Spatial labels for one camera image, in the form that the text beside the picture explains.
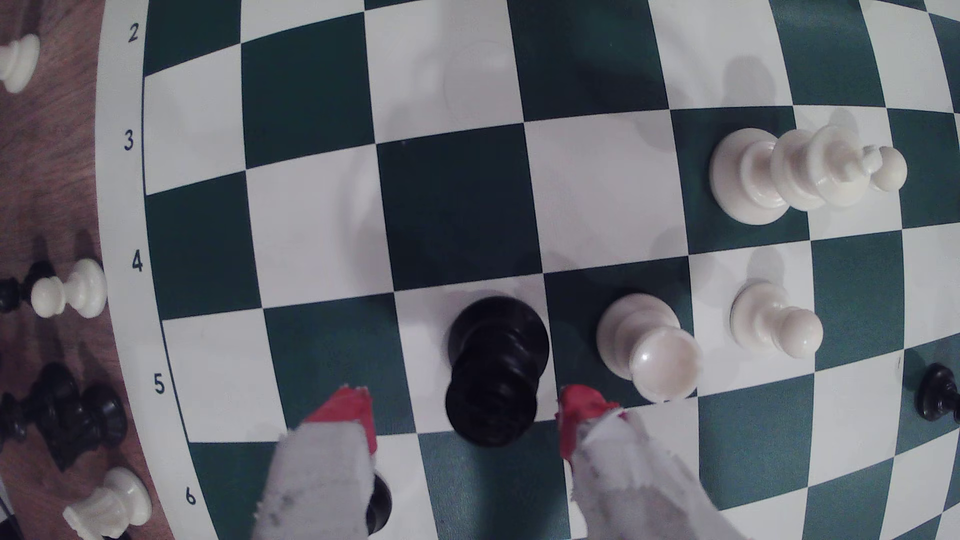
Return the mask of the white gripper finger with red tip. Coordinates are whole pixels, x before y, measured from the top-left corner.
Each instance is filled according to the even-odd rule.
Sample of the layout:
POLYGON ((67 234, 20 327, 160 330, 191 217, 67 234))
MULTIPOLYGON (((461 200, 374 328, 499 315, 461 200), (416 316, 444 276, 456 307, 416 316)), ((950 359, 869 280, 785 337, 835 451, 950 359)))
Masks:
POLYGON ((589 539, 745 538, 638 411, 570 384, 559 391, 557 421, 589 539))
POLYGON ((368 539, 377 434, 365 386, 337 389, 277 443, 253 539, 368 539))

